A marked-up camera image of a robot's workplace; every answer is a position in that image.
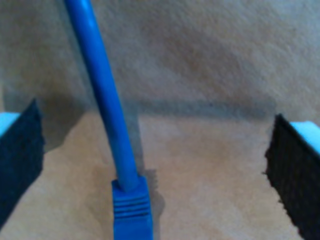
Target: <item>beige carpet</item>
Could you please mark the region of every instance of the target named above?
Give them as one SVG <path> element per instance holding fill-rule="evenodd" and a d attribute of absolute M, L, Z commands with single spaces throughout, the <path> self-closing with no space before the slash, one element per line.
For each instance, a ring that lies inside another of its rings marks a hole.
<path fill-rule="evenodd" d="M 299 240 L 264 175 L 275 113 L 318 124 L 320 3 L 95 0 L 156 240 Z M 63 1 L 0 2 L 1 110 L 37 97 L 44 170 L 1 240 L 111 240 L 115 170 Z"/>

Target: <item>beige surface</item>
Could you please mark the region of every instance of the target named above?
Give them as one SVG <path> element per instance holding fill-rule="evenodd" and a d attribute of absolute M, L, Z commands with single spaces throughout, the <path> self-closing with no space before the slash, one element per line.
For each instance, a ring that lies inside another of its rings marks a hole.
<path fill-rule="evenodd" d="M 273 115 L 317 119 L 320 3 L 95 0 L 156 240 L 298 240 L 264 175 Z M 1 105 L 36 96 L 44 171 L 1 240 L 112 239 L 115 177 L 63 3 L 0 2 Z"/>

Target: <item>beige fabric backdrop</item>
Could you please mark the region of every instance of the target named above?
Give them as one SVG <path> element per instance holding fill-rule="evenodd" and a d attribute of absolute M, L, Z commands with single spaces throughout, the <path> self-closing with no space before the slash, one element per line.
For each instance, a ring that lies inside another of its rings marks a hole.
<path fill-rule="evenodd" d="M 156 240 L 298 240 L 261 174 L 275 113 L 320 123 L 320 2 L 94 0 Z M 44 171 L 1 240 L 111 240 L 115 170 L 60 0 L 0 1 L 1 109 L 37 97 Z"/>

